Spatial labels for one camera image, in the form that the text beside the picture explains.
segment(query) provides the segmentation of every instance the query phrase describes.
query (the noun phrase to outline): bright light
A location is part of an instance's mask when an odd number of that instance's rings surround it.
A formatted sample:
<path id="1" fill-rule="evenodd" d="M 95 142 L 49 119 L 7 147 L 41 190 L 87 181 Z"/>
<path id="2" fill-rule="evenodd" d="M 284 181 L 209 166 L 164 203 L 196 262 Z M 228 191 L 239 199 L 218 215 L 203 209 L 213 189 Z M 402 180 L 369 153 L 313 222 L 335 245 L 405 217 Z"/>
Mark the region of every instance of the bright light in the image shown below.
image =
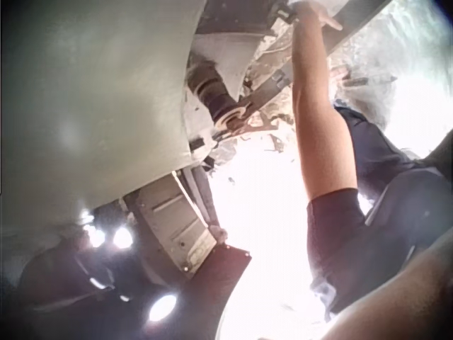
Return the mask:
<path id="1" fill-rule="evenodd" d="M 157 322 L 167 317 L 176 306 L 175 295 L 165 295 L 154 303 L 149 311 L 149 321 Z"/>
<path id="2" fill-rule="evenodd" d="M 90 214 L 89 211 L 87 210 L 83 210 L 81 213 L 80 213 L 80 223 L 81 224 L 86 224 L 86 223 L 91 223 L 94 221 L 94 216 L 92 216 L 92 214 Z"/>
<path id="3" fill-rule="evenodd" d="M 97 289 L 106 289 L 107 286 L 106 285 L 103 285 L 102 283 L 100 283 L 98 280 L 96 280 L 95 278 L 90 278 L 90 282 L 92 285 L 94 285 Z"/>
<path id="4" fill-rule="evenodd" d="M 130 233 L 130 231 L 124 227 L 121 227 L 115 233 L 115 236 L 113 237 L 113 243 L 120 249 L 126 249 L 132 246 L 134 240 L 132 239 L 132 234 Z"/>
<path id="5" fill-rule="evenodd" d="M 90 243 L 94 248 L 98 248 L 105 241 L 105 234 L 102 230 L 96 229 L 93 225 L 84 225 L 84 230 L 88 232 Z"/>

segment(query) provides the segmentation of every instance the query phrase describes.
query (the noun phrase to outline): hand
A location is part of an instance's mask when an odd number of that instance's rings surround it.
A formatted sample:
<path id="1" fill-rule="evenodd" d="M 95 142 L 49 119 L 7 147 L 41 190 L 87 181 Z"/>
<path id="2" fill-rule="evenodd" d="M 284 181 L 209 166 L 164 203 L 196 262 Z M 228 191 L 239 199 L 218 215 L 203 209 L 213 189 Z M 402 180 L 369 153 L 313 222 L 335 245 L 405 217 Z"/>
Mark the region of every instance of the hand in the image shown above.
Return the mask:
<path id="1" fill-rule="evenodd" d="M 323 5 L 315 2 L 315 1 L 299 1 L 294 3 L 293 9 L 297 12 L 299 17 L 302 17 L 307 14 L 307 12 L 312 12 L 316 14 L 321 23 L 321 26 L 329 25 L 330 27 L 336 30 L 342 30 L 343 27 L 337 20 L 331 18 L 328 13 L 326 7 Z"/>

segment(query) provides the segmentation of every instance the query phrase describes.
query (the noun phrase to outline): person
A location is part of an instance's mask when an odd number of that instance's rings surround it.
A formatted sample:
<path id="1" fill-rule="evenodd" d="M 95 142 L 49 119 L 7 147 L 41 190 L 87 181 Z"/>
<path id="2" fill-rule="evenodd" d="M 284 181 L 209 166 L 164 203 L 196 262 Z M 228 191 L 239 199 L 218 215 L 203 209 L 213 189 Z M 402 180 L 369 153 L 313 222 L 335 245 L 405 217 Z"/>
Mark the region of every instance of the person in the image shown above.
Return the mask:
<path id="1" fill-rule="evenodd" d="M 330 319 L 453 226 L 452 188 L 435 166 L 409 159 L 363 114 L 331 105 L 321 26 L 342 26 L 316 2 L 293 6 L 293 111 L 309 199 L 311 287 Z M 374 201 L 367 216 L 358 193 Z"/>

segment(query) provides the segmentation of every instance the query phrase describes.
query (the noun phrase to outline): skin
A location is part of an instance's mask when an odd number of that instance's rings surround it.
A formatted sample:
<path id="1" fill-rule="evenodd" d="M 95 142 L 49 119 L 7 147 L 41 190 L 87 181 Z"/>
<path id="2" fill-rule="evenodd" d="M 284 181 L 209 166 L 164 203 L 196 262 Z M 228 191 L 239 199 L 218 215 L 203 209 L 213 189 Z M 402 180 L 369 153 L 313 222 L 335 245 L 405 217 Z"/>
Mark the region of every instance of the skin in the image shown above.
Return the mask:
<path id="1" fill-rule="evenodd" d="M 298 3 L 293 35 L 293 106 L 302 176 L 310 200 L 357 188 L 348 127 L 328 98 L 321 27 L 341 29 L 314 2 Z M 453 230 L 416 256 L 395 279 L 343 311 L 324 340 L 432 339 L 450 315 Z"/>
<path id="2" fill-rule="evenodd" d="M 451 339 L 453 229 L 397 277 L 338 315 L 323 340 Z"/>
<path id="3" fill-rule="evenodd" d="M 318 4 L 304 2 L 296 10 L 293 110 L 302 176 L 312 200 L 332 191 L 357 188 L 357 176 L 348 127 L 329 101 L 329 70 L 321 32 L 324 23 L 334 28 L 341 25 Z"/>

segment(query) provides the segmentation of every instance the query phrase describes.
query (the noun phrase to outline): metal beam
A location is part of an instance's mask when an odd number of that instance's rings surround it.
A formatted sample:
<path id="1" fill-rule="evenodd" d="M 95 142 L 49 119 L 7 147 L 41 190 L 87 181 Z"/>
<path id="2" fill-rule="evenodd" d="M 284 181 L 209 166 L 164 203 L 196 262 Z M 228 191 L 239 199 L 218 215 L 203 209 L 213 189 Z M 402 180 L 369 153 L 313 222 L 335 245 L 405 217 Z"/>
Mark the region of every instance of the metal beam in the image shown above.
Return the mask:
<path id="1" fill-rule="evenodd" d="M 343 30 L 334 30 L 329 26 L 323 27 L 327 55 L 356 34 L 390 2 L 391 0 L 349 0 L 335 16 L 335 19 L 343 25 Z M 248 106 L 245 116 L 249 117 L 260 110 L 292 82 L 292 60 L 288 60 L 268 80 L 239 102 L 240 106 Z"/>

